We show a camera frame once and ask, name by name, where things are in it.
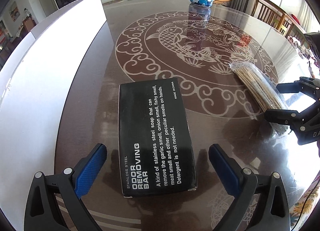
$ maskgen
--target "blue gripper pad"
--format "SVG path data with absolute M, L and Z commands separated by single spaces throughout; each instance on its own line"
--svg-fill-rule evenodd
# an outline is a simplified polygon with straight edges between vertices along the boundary
M 79 199 L 89 192 L 106 159 L 107 148 L 103 144 L 97 144 L 90 154 L 75 166 L 73 185 Z
M 241 167 L 233 158 L 228 157 L 218 144 L 210 146 L 209 160 L 227 193 L 236 198 L 241 192 Z

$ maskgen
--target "decorative circle pattern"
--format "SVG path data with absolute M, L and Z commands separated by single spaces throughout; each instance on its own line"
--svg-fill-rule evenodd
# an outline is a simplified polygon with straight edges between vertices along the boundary
M 273 62 L 255 39 L 223 19 L 197 12 L 137 20 L 119 36 L 116 58 L 133 81 L 178 77 L 185 108 L 215 117 L 261 113 L 229 63 L 254 63 L 277 83 Z

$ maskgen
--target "metal screw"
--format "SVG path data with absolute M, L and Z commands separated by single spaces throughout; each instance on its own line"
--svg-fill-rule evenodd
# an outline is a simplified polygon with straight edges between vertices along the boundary
M 36 178 L 40 178 L 42 176 L 42 173 L 41 172 L 37 172 L 36 174 L 35 174 L 35 177 Z
M 66 168 L 63 173 L 64 174 L 70 174 L 72 172 L 72 168 Z
M 275 177 L 275 178 L 280 178 L 280 174 L 279 174 L 278 172 L 274 172 L 274 173 L 273 173 L 273 177 Z
M 244 172 L 244 174 L 250 175 L 252 171 L 248 168 L 244 168 L 243 172 Z

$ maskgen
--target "bundle of chopsticks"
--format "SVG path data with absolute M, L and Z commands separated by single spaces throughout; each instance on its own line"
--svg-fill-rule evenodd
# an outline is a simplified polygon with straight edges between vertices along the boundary
M 230 64 L 231 69 L 244 83 L 263 112 L 267 109 L 288 109 L 275 91 L 272 83 L 252 63 L 235 62 Z

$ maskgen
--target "plastic bag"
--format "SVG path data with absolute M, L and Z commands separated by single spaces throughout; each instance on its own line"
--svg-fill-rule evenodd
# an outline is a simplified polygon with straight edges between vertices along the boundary
M 288 109 L 287 104 L 272 82 L 254 64 L 236 61 L 229 64 L 232 71 L 244 83 L 256 99 L 263 112 L 267 109 Z M 288 125 L 270 123 L 274 137 L 282 137 L 290 132 Z

